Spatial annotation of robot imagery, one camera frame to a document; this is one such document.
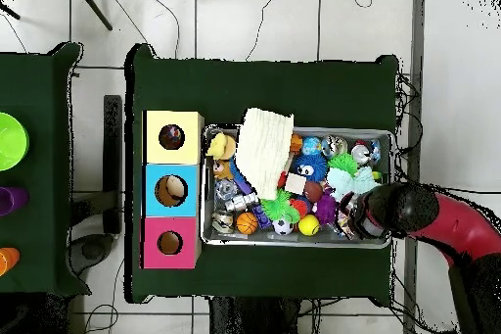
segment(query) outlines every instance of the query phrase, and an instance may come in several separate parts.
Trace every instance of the blue plush toy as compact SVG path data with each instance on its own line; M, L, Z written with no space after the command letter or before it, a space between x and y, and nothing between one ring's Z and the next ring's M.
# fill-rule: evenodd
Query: blue plush toy
M321 154L299 156L294 161L293 172L318 183L327 174L327 160Z

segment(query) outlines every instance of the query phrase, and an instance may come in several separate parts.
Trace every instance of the yellow ball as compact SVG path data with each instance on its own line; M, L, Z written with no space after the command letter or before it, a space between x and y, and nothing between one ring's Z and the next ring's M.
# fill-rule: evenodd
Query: yellow ball
M306 215L299 221L299 232L306 236L313 236L320 230L320 222L314 215Z

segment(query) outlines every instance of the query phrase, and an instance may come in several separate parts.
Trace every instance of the green bowl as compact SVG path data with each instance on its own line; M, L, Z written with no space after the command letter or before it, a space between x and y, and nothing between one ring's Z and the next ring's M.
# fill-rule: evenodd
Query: green bowl
M0 171L12 168L27 153L29 138L21 123L0 113Z

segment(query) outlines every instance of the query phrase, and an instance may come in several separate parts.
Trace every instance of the yellow box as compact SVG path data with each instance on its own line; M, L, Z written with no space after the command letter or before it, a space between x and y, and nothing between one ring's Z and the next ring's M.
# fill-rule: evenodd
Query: yellow box
M164 165L198 165L204 118L196 112L146 111L146 162ZM164 148L160 144L172 144Z

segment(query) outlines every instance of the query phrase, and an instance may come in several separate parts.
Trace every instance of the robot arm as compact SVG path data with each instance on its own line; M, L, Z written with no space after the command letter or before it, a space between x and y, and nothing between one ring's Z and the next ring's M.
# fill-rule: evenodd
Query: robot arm
M411 183L347 195L340 207L360 237L411 236L449 263L462 334L501 334L501 235L467 203Z

